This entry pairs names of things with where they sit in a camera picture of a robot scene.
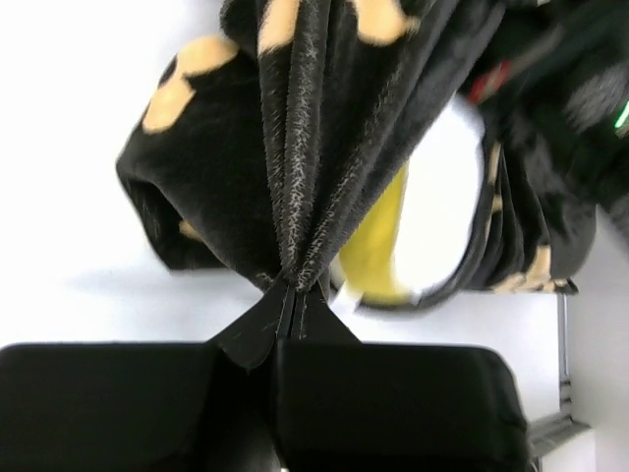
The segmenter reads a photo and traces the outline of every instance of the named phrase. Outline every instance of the green light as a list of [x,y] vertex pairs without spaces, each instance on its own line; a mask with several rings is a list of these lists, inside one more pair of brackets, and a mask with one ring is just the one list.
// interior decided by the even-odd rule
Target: green light
[[620,117],[616,121],[616,124],[614,125],[616,127],[616,130],[619,130],[620,128],[625,126],[627,119],[629,119],[629,101],[625,105],[625,109],[622,110],[622,114],[620,115]]

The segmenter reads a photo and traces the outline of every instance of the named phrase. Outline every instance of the white surface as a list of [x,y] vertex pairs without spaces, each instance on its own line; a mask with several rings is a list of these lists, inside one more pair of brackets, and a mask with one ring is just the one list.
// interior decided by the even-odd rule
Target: white surface
[[569,300],[575,416],[595,428],[600,472],[629,470],[629,257],[601,222]]
[[542,472],[597,472],[595,432],[587,431],[563,444],[542,459]]
[[484,134],[478,111],[455,95],[411,154],[393,261],[398,283],[418,299],[445,283],[467,251]]
[[[215,31],[217,5],[0,6],[0,345],[203,340],[258,298],[238,277],[169,275],[114,174],[158,76],[187,40]],[[369,340],[493,347],[531,420],[558,408],[553,296],[466,295],[421,319],[347,323]]]

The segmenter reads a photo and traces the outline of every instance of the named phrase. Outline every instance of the black fabric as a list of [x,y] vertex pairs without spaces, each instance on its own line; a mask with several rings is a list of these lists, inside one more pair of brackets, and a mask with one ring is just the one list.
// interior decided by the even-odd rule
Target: black fabric
[[[562,4],[566,8],[550,16],[508,13],[472,76],[488,65],[517,60],[544,31],[555,28],[557,22],[566,25],[567,46],[543,61],[562,64],[560,70],[548,76],[525,74],[523,81],[531,82],[526,92],[514,95],[509,90],[484,108],[504,147],[498,176],[503,218],[492,220],[484,261],[469,286],[472,289],[519,291],[524,287],[576,293],[570,277],[583,266],[592,248],[597,205],[628,236],[625,156],[629,147],[627,138],[614,130],[614,123],[629,100],[629,36],[624,28],[629,9],[614,0],[581,2],[578,10]],[[606,21],[615,29],[601,34],[601,28],[592,27],[582,36],[580,30],[571,30],[583,22],[595,25],[598,17],[589,14],[601,15],[605,7],[607,11],[614,8],[611,20]],[[573,13],[566,19],[565,15]],[[570,57],[566,51],[579,48],[583,52],[577,59],[566,59]],[[540,247],[549,249],[549,271],[539,279],[545,278],[545,283],[533,287],[522,275],[535,261],[531,249]]]
[[0,351],[3,472],[276,472],[266,385],[211,344]]
[[505,9],[535,4],[225,2],[227,38],[178,54],[117,164],[155,252],[307,292]]
[[527,422],[493,352],[286,340],[276,370],[290,470],[529,470]]
[[251,371],[264,364],[278,337],[360,344],[330,311],[321,284],[298,294],[281,278],[214,342],[235,365]]

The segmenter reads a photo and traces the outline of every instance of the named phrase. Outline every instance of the yellow patch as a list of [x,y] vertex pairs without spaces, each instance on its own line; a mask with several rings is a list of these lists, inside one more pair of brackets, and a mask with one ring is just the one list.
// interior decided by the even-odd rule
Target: yellow patch
[[525,273],[514,273],[491,287],[494,293],[529,292],[543,289],[550,282],[550,246],[539,246],[529,269]]
[[338,255],[345,281],[367,301],[397,304],[409,297],[392,266],[406,172],[406,166],[398,172]]
[[392,44],[420,28],[420,19],[407,17],[398,0],[349,0],[358,18],[358,37],[377,46]]
[[491,212],[498,213],[502,210],[502,197],[500,195],[496,195],[493,197],[493,202],[491,203]]
[[495,184],[498,178],[498,164],[500,163],[500,154],[502,153],[502,145],[496,143],[491,149],[491,155],[489,156],[489,174],[487,176],[487,183],[489,185]]
[[491,221],[492,221],[492,216],[489,217],[489,220],[485,224],[485,241],[489,240],[489,233],[491,232]]
[[177,54],[175,71],[153,94],[142,125],[146,133],[162,133],[173,126],[195,96],[187,77],[206,74],[238,54],[235,42],[220,36],[204,36]]
[[540,290],[544,293],[553,293],[554,291],[556,291],[556,289],[557,289],[557,282],[554,280],[551,280],[550,282],[547,282],[544,285],[542,285],[542,288]]
[[257,37],[257,53],[289,44],[295,37],[301,0],[270,0]]
[[195,228],[188,221],[181,221],[179,223],[179,232],[187,238],[194,239],[196,241],[203,242],[201,236]]

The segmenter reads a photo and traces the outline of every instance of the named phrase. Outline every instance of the black plush toy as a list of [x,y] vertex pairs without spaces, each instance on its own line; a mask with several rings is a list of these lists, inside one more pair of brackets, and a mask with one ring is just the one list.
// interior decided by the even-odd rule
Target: black plush toy
[[[567,164],[557,166],[573,149],[558,149],[552,137],[573,143],[577,133],[588,146],[621,155],[626,140],[610,120],[625,95],[616,90],[608,98],[602,125],[618,143],[592,145],[598,138],[591,131],[570,124],[579,112],[568,107],[579,100],[553,93],[572,87],[585,96],[587,87],[577,86],[588,72],[570,72],[572,86],[549,78],[565,77],[574,63],[596,74],[598,62],[584,65],[597,56],[588,50],[613,47],[601,39],[600,24],[622,31],[624,7],[586,5],[563,34],[554,29],[562,21],[556,10],[529,3],[225,2],[225,36],[202,37],[177,55],[118,162],[157,255],[172,269],[226,265],[262,290],[280,273],[308,290],[332,264],[333,287],[379,308],[426,310],[461,290],[576,293],[570,277],[592,246],[595,207],[626,226],[626,192],[622,179],[608,182],[619,178],[616,171],[596,182],[613,195],[575,184]],[[579,22],[598,17],[605,18],[580,39],[586,47],[574,46]],[[577,55],[566,55],[563,43]],[[543,60],[538,70],[527,68],[535,58],[527,48],[562,64],[561,73],[545,71]],[[621,80],[626,54],[614,57]],[[479,101],[479,76],[497,64],[504,67],[492,71],[494,85],[507,72],[515,79],[480,108],[483,182],[467,250],[438,284],[414,289],[391,265],[400,208],[413,203],[403,164],[458,89]],[[527,71],[524,79],[518,68]],[[513,90],[523,81],[526,92]],[[531,102],[541,105],[525,106]],[[543,108],[557,116],[543,118]],[[565,130],[549,128],[559,126]],[[580,153],[590,156],[582,167],[601,166],[596,151]],[[422,224],[421,214],[410,214]],[[382,228],[389,234],[374,233]]]

